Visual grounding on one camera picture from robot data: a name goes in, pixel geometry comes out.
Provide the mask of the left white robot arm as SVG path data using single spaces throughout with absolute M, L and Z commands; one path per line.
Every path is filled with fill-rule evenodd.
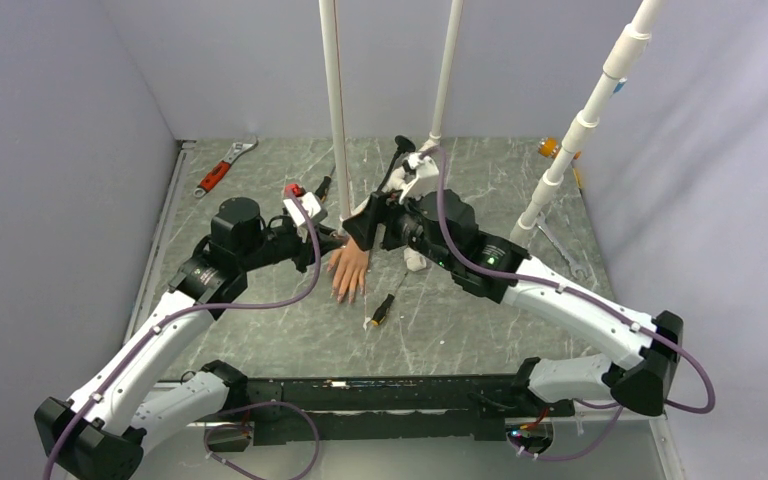
M 61 468 L 77 479 L 128 479 L 147 454 L 190 423 L 214 414 L 232 420 L 245 411 L 247 377 L 221 361 L 163 394 L 154 387 L 191 342 L 239 308 L 251 271 L 291 261 L 300 272 L 315 272 L 339 246 L 322 225 L 327 212 L 316 194 L 290 192 L 283 204 L 278 224 L 270 226 L 256 201 L 224 201 L 134 336 L 67 399 L 51 397 L 38 407 L 44 478 Z

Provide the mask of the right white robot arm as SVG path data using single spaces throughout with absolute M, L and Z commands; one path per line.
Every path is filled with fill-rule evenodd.
M 554 321 L 584 338 L 588 357 L 525 360 L 511 388 L 517 411 L 534 415 L 562 400 L 609 400 L 641 415 L 663 414 L 680 360 L 684 321 L 627 309 L 554 272 L 525 248 L 480 230 L 474 209 L 450 189 L 445 219 L 429 194 L 399 203 L 374 193 L 344 229 L 363 250 L 407 246 L 449 271 L 464 291 Z

